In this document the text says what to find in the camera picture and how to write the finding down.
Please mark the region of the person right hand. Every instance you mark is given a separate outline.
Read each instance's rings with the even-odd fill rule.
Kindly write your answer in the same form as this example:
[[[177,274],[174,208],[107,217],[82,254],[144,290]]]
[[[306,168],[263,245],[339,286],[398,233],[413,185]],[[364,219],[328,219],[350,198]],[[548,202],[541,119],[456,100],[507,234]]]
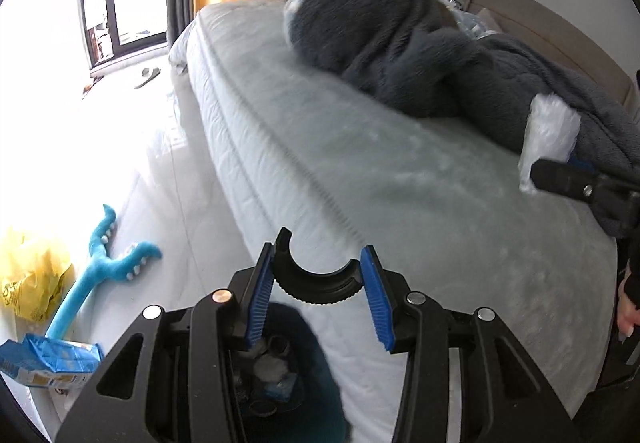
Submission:
[[[634,328],[639,325],[639,310],[624,290],[629,276],[630,270],[626,269],[624,278],[618,286],[616,322],[620,335],[624,338],[630,337],[634,333]]]

